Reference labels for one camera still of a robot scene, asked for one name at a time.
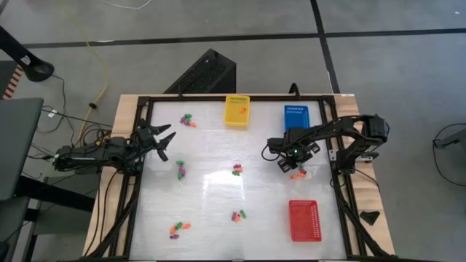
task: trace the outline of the black box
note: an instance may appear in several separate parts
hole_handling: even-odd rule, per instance
[[[165,94],[236,93],[236,63],[209,49]]]

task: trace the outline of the yellow cable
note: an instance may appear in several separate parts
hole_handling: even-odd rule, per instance
[[[82,38],[84,39],[84,41],[86,42],[86,46],[87,48],[97,57],[97,59],[99,59],[100,63],[102,64],[102,67],[103,67],[103,70],[105,72],[105,84],[103,85],[103,89],[102,91],[100,91],[100,94],[99,96],[97,96],[97,98],[94,100],[94,104],[97,104],[100,99],[102,98],[103,94],[105,94],[105,92],[107,91],[107,88],[108,88],[108,69],[107,69],[107,65],[103,62],[102,58],[100,58],[100,56],[97,54],[97,52],[95,51],[95,49],[93,47],[90,46],[89,44],[89,39],[87,38],[87,35],[86,33],[84,32],[84,30],[82,30],[82,27],[80,26],[78,20],[70,13],[70,11],[68,10],[68,8],[65,6],[65,4],[63,3],[62,0],[58,0],[58,3],[60,4],[61,8],[63,9],[63,11],[66,13],[66,16],[68,16],[68,18],[71,20],[71,22],[73,22],[73,24],[78,28],[79,32],[81,33],[82,35]],[[87,119],[89,118],[89,115],[90,115],[90,112],[91,112],[92,108],[89,108],[89,110],[87,111],[87,114],[86,114],[86,117],[84,118],[84,120],[87,121]],[[79,141],[79,144],[82,145],[82,133],[84,131],[84,128],[86,127],[86,122],[82,122],[82,126],[81,126],[81,131],[79,131],[79,137],[78,137],[78,141]]]

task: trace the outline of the tripod leg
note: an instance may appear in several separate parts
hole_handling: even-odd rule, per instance
[[[33,82],[44,81],[53,74],[54,67],[52,64],[33,55],[1,26],[0,49],[13,58],[23,68],[28,79]]]

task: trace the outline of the black floor stripe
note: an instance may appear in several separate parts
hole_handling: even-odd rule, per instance
[[[196,36],[196,37],[179,37],[166,39],[131,39],[131,40],[110,40],[110,41],[91,41],[89,44],[93,47],[111,47],[136,44],[177,44],[177,43],[200,43],[214,41],[248,41],[248,40],[278,40],[278,39],[313,39],[320,38],[324,35],[326,38],[343,38],[343,37],[367,37],[367,36],[418,36],[418,35],[436,35],[466,33],[466,28],[451,29],[426,29],[426,30],[404,30],[404,31],[366,31],[366,32],[336,32],[336,33],[272,33],[258,35],[236,35],[236,36]],[[38,48],[60,48],[60,47],[85,47],[83,41],[62,42],[62,43],[32,43],[24,44],[24,47],[30,49]]]
[[[450,28],[450,29],[424,29],[424,30],[401,30],[401,31],[366,31],[366,32],[336,32],[326,33],[328,38],[339,37],[366,37],[366,36],[419,36],[419,35],[435,35],[448,33],[466,33],[466,28]]]
[[[134,39],[134,40],[113,40],[113,41],[91,41],[89,44],[93,47],[109,47],[119,45],[135,44],[175,44],[175,43],[199,43],[213,41],[248,41],[248,40],[275,40],[275,39],[311,39],[317,38],[317,33],[271,33],[257,35],[238,35],[238,36],[199,36],[199,37],[182,37],[168,39]],[[43,44],[24,44],[26,48],[57,48],[57,47],[85,47],[86,43],[64,42],[64,43],[43,43]]]
[[[315,25],[317,26],[317,32],[319,33],[320,46],[322,47],[323,59],[325,61],[325,67],[327,68],[328,78],[330,79],[330,85],[334,93],[340,93],[340,87],[336,80],[335,68],[333,67],[332,57],[328,48],[327,38],[325,37],[325,30],[323,29],[322,18],[320,16],[319,6],[317,0],[310,0],[312,5],[312,11],[314,12]]]

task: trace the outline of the wooden table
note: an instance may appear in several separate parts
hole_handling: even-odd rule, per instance
[[[245,95],[284,95],[284,94],[245,94]],[[116,116],[112,131],[112,136],[122,136],[128,138],[133,131],[133,123],[135,118],[136,112],[136,105],[138,102],[138,98],[140,96],[152,96],[152,97],[174,97],[176,95],[122,95],[119,100],[118,109],[116,110]],[[356,98],[354,95],[334,95],[335,103],[336,103],[336,110],[338,116],[348,116],[348,115],[358,115],[358,105],[356,103]],[[326,110],[328,112],[328,119],[332,119],[330,115],[330,110]],[[343,138],[343,143],[345,146],[348,146],[352,142],[351,138]],[[336,147],[336,139],[332,140],[334,144],[334,148]],[[383,161],[383,156],[378,159],[377,161]],[[372,164],[365,164],[365,163],[357,163],[356,168],[360,171],[370,175],[372,178],[375,179],[374,169]],[[97,221],[97,211],[98,205],[97,202],[94,205],[94,210],[92,212],[92,217],[89,225],[89,230],[87,232],[86,243],[84,246],[83,255],[86,252],[87,248],[89,247],[92,238],[94,237],[95,227],[97,225],[97,234],[95,240],[90,248],[90,252],[92,252],[100,242],[100,231],[102,230],[103,226],[103,236],[106,235],[107,231],[113,226],[115,221],[115,216],[117,213],[117,205],[119,201],[120,189],[122,186],[122,175],[117,174],[114,179],[112,180],[109,188],[108,188],[108,195],[106,197],[106,214],[105,214],[105,221],[102,223],[103,217],[103,204],[104,204],[104,196],[105,191],[108,186],[108,182],[110,181],[112,175],[114,174],[114,168],[105,167],[103,168],[103,172],[101,175],[100,180],[100,215],[99,221]],[[387,219],[384,213],[384,207],[382,205],[382,199],[380,197],[380,193],[377,189],[377,186],[374,184],[373,181],[367,179],[364,175],[359,174],[358,172],[352,175],[352,185],[355,192],[355,199],[358,206],[358,211],[379,211],[380,216],[375,222],[373,226],[369,226],[366,222],[362,221],[365,228],[368,230],[369,234],[376,240],[381,248],[387,251],[390,254],[394,253],[392,239],[390,236],[390,231],[387,225]],[[349,237],[352,246],[352,254],[358,255],[358,243],[356,240],[356,233],[352,224],[349,220],[347,220],[348,229],[349,229]],[[118,239],[118,245],[116,249],[116,255],[123,254],[123,247],[125,243],[125,232],[127,229],[127,223],[125,223],[120,232]]]

